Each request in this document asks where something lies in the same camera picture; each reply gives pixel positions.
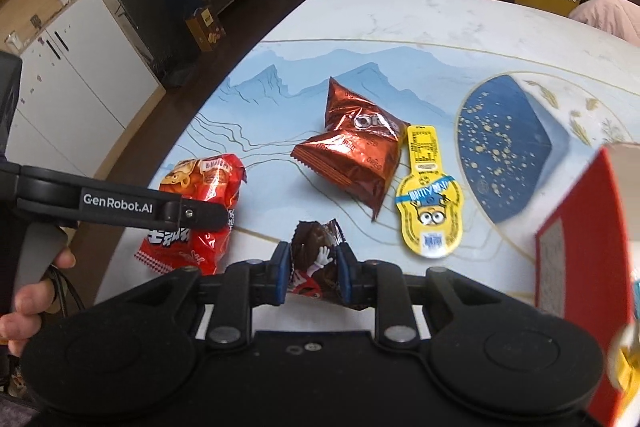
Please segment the person's left hand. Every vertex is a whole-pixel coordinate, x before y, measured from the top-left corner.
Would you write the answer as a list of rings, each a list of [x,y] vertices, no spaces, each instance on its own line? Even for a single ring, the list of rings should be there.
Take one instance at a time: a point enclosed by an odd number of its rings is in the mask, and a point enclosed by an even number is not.
[[[1,317],[1,342],[11,355],[21,358],[29,342],[41,329],[41,314],[56,307],[60,298],[58,279],[43,277],[35,284],[19,289],[14,298],[14,310]]]

